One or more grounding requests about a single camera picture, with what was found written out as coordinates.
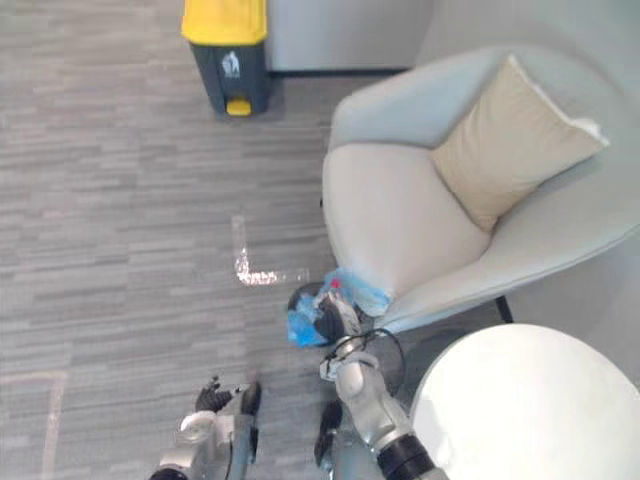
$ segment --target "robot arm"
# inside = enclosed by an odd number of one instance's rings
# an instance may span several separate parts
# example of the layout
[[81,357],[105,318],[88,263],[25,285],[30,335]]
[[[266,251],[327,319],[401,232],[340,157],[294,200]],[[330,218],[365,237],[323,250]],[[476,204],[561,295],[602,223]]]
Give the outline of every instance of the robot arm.
[[367,335],[354,328],[357,315],[339,295],[323,300],[324,319],[342,322],[345,336],[320,366],[320,376],[334,381],[358,435],[369,446],[387,480],[446,478],[437,469],[402,406],[388,392],[378,359],[364,351]]
[[242,480],[255,459],[255,415],[260,384],[218,391],[217,378],[202,389],[196,413],[187,416],[174,446],[150,480]]
[[389,395],[375,357],[347,356],[336,369],[336,390],[387,480],[426,478],[435,469],[400,404]]

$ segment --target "wall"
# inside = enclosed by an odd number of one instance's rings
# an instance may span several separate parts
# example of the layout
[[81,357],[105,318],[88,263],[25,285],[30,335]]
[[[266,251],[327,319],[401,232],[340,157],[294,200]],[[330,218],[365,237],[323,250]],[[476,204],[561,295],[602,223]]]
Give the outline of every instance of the wall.
[[496,43],[582,58],[640,106],[638,0],[434,0],[417,63]]
[[640,233],[507,300],[516,322],[557,328],[585,341],[640,388]]
[[413,66],[433,0],[269,0],[271,69]]

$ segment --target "table top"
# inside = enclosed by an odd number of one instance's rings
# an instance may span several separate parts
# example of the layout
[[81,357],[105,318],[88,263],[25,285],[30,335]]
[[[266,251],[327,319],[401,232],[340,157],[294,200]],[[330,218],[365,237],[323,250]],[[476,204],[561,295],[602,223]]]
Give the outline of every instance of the table top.
[[451,480],[640,478],[640,394],[585,343],[534,325],[451,345],[414,398],[416,434]]

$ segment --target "light gray armchair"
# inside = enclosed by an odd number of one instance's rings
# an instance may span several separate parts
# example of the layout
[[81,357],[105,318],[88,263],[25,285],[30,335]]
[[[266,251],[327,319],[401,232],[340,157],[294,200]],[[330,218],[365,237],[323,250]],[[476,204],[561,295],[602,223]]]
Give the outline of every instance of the light gray armchair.
[[[481,232],[437,176],[429,150],[473,105],[508,52],[609,148],[545,182]],[[345,98],[324,162],[329,238],[340,266],[394,299],[378,326],[447,317],[611,248],[640,224],[640,115],[578,60],[492,47],[398,75]]]

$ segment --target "blue plastic bag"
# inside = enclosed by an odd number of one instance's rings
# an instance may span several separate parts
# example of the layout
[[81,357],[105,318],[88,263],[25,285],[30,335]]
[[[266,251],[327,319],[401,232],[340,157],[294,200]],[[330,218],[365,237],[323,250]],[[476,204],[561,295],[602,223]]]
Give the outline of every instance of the blue plastic bag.
[[337,290],[343,299],[352,306],[358,306],[367,315],[378,317],[383,315],[391,299],[381,290],[371,287],[353,273],[338,268],[325,275],[324,285],[316,297],[302,294],[295,310],[287,312],[287,339],[298,347],[318,346],[328,343],[314,328],[315,321],[322,312],[315,308],[316,299],[330,290]]

